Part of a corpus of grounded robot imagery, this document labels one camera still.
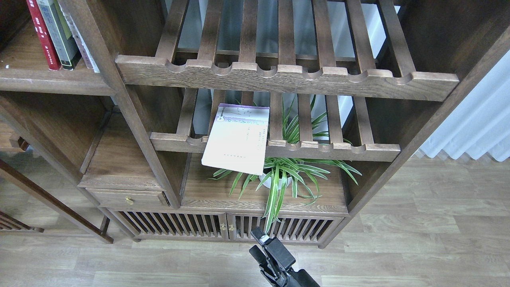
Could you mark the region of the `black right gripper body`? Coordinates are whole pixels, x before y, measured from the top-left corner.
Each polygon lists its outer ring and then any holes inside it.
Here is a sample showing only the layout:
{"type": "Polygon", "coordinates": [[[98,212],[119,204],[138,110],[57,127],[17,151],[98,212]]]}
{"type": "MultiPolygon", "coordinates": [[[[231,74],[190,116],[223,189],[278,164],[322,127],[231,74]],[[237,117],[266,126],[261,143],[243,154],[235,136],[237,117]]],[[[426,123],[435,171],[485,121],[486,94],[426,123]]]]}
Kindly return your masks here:
{"type": "Polygon", "coordinates": [[[304,269],[294,271],[294,256],[278,238],[255,236],[263,251],[257,246],[249,252],[258,262],[261,274],[274,287],[318,287],[319,284],[304,269]]]}

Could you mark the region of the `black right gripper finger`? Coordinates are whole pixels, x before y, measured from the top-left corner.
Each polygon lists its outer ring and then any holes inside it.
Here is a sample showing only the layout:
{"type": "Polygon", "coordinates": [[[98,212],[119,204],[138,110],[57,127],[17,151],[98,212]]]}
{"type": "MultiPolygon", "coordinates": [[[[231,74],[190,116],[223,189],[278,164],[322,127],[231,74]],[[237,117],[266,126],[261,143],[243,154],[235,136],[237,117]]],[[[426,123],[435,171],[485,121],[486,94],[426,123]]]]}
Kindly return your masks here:
{"type": "Polygon", "coordinates": [[[260,227],[255,227],[251,230],[251,235],[257,240],[259,244],[266,244],[270,237],[264,233],[260,227]]]}

